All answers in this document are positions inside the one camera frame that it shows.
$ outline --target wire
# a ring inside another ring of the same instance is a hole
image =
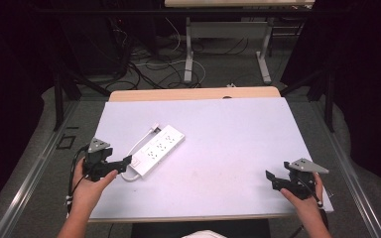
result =
[[[304,225],[301,225],[299,226],[299,228],[297,228],[297,230],[290,236],[290,238],[295,238],[297,235],[299,235],[299,233],[305,228]]]
[[[237,48],[237,46],[240,45],[241,42],[243,42],[244,38],[240,39],[240,41],[235,44],[230,50],[228,50],[227,52],[225,53],[203,53],[202,51],[194,51],[197,55],[202,55],[202,56],[225,56],[225,55],[239,55],[241,53],[243,53],[246,49],[247,49],[247,46],[249,45],[249,39],[246,39],[246,45],[244,46],[243,50],[237,52],[237,53],[231,53],[231,51],[233,51],[234,49]]]
[[[179,34],[178,29],[176,29],[176,27],[173,25],[173,23],[168,18],[166,18],[166,20],[170,23],[170,25],[176,31],[176,34],[178,36],[178,45],[174,49],[172,49],[172,52],[174,52],[181,45],[181,34]]]
[[[180,71],[190,71],[192,74],[195,75],[196,77],[196,84],[199,84],[199,77],[197,76],[196,73],[194,73],[193,71],[191,70],[186,70],[186,69],[181,69],[181,70],[176,70],[175,72],[172,72],[170,73],[169,75],[167,75],[165,78],[163,78],[159,83],[162,83],[164,80],[166,80],[167,78],[171,77],[173,74],[175,73],[179,73]],[[183,83],[183,80],[182,78],[180,77],[180,81],[173,81],[173,82],[170,82],[168,84],[168,88],[177,88],[179,85],[183,85],[184,87],[187,87],[187,88],[191,88],[193,86],[193,84],[191,85],[188,85],[187,83]]]
[[[168,76],[164,77],[161,81],[158,82],[159,85],[161,85],[161,83],[163,81],[165,81],[167,78],[171,77],[173,74],[177,74],[179,79],[180,79],[180,82],[182,82],[182,76],[181,74],[179,73],[179,70],[177,70],[175,67],[173,67],[171,64],[169,64],[168,62],[164,62],[162,64],[156,64],[156,63],[149,63],[151,59],[147,60],[146,64],[145,64],[145,67],[149,70],[154,70],[154,71],[158,71],[158,70],[163,70],[163,69],[167,69],[167,68],[172,68],[173,69],[173,73],[169,74]]]
[[[161,59],[161,58],[158,58],[158,59],[148,59],[146,62],[145,62],[145,67],[149,70],[163,70],[163,69],[166,69],[166,68],[169,68],[169,67],[172,67],[170,65],[170,62],[172,62],[172,60],[169,58],[169,57],[165,57],[166,59]],[[159,60],[161,63],[157,63],[157,62],[150,62],[151,60]]]
[[[112,82],[112,83],[109,83],[107,84],[104,89],[108,90],[108,88],[110,86],[113,86],[114,84],[116,83],[127,83],[127,84],[131,84],[132,87],[128,88],[128,89],[125,89],[125,90],[132,90],[132,89],[135,89],[135,90],[138,90],[138,83],[133,83],[133,82],[130,82],[130,81],[115,81],[115,82]]]
[[[315,200],[317,201],[317,206],[319,208],[323,207],[323,204],[322,202],[319,200],[318,196],[316,193],[314,193],[311,188],[304,182],[302,181],[299,177],[296,177],[298,179],[298,181],[311,193],[311,195],[315,198]]]
[[[135,64],[136,66],[142,66],[142,65],[153,65],[153,66],[161,66],[161,65],[166,65],[166,64],[176,64],[176,63],[180,63],[180,62],[186,62],[186,60],[179,60],[179,61],[175,61],[175,62],[167,62],[167,63],[139,63],[139,64]],[[195,60],[192,60],[192,62],[195,62],[197,63],[200,68],[202,69],[203,71],[203,77],[202,79],[200,80],[199,83],[197,83],[197,85],[201,84],[203,82],[203,80],[205,79],[205,76],[206,76],[206,71],[205,71],[205,68],[202,66],[202,64],[198,61],[195,61]]]
[[[111,224],[111,226],[110,226],[110,229],[109,229],[109,234],[107,235],[107,238],[110,238],[111,229],[113,228],[113,225],[114,225],[114,223],[112,223],[112,224]]]
[[[144,81],[146,81],[148,84],[152,85],[155,89],[165,89],[164,87],[160,86],[158,83],[154,82],[153,80],[151,80],[148,76],[144,75],[140,69],[138,69],[138,67],[135,65],[135,63],[133,62],[129,62],[129,65],[131,66],[131,68],[136,72],[138,73],[139,76],[141,76],[142,79],[144,79]]]
[[[131,148],[131,150],[129,150],[129,152],[128,152],[128,155],[126,155],[126,156],[130,156],[131,155],[131,153],[132,153],[132,151],[135,149],[135,147],[137,147],[148,135],[150,135],[151,133],[153,132],[153,130],[149,130],[146,134],[145,134],[145,136],[143,136],[132,148]]]
[[[158,133],[160,131],[160,128],[159,128],[159,124],[158,123],[155,123],[151,129],[137,142],[135,143],[135,145],[131,148],[131,150],[129,150],[128,154],[126,156],[130,156],[132,154],[132,151],[145,139],[147,138],[148,135],[150,135],[152,132],[156,132]],[[136,179],[138,179],[140,177],[140,175],[135,175],[134,177],[132,178],[126,178],[125,173],[121,173],[120,175],[122,176],[123,179],[125,179],[126,181],[134,181]]]
[[[81,179],[76,183],[75,187],[73,188],[72,194],[76,191],[76,188],[78,187],[79,183],[80,183],[83,179],[85,179],[85,177],[87,176],[87,174],[83,175],[83,176],[81,177]]]
[[[88,150],[89,145],[81,147],[73,156],[72,164],[70,166],[70,172],[69,172],[69,184],[67,185],[67,196],[66,196],[66,208],[67,213],[70,213],[70,208],[72,207],[72,200],[73,200],[73,192],[75,191],[76,187],[78,186],[79,182],[76,184],[75,188],[72,189],[72,183],[73,183],[73,174],[75,172],[76,167],[76,161],[78,159],[78,156],[81,152]]]

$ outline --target hand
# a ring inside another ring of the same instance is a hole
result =
[[[314,177],[317,198],[320,201],[323,201],[322,181],[317,173],[314,173]],[[280,192],[296,208],[299,219],[302,221],[311,237],[330,237],[330,234],[327,232],[327,229],[323,224],[318,210],[318,203],[314,197],[311,196],[307,199],[300,200],[285,188],[282,188]]]
[[[82,212],[87,211],[91,214],[104,189],[116,178],[118,172],[114,170],[107,174],[105,178],[96,182],[86,178],[81,179],[83,176],[83,163],[84,159],[81,159],[77,163],[73,174],[72,187],[75,187],[77,184],[78,186],[73,193],[71,212],[82,210]]]
[[[86,178],[82,178],[82,166],[84,159],[80,160],[75,167],[73,174],[72,187],[77,184],[73,193],[72,208],[70,214],[63,225],[58,237],[59,238],[75,238],[84,237],[86,223],[91,215],[104,189],[116,178],[117,171],[114,170],[107,174],[105,178],[93,182]]]

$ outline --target white table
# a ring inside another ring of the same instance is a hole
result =
[[[166,0],[167,7],[200,8],[200,7],[276,7],[313,5],[315,0]],[[256,52],[262,80],[271,84],[271,77],[265,63],[265,54],[271,37],[274,19],[268,22],[191,22],[187,18],[187,61],[184,82],[191,82],[193,51],[192,38],[253,38],[262,39],[261,51]]]
[[[117,101],[122,100],[121,95],[113,96],[115,99],[105,105],[95,134],[113,147],[108,161],[125,157],[154,122],[162,128],[172,125],[186,135],[186,140],[145,179],[126,182],[119,176],[103,192],[90,222],[294,214],[290,202],[272,189],[265,171],[287,179],[284,161],[311,157],[286,99],[253,97],[256,90],[265,89],[269,95],[274,94],[271,89],[277,91],[273,87],[158,90],[156,94],[162,99],[138,101],[131,99],[134,92],[129,91],[123,101]],[[154,91],[148,91],[149,98]],[[169,96],[170,92],[179,93],[179,100]],[[189,99],[192,95],[204,99]],[[218,95],[233,98],[212,99]],[[327,196],[323,197],[326,211],[333,211]]]

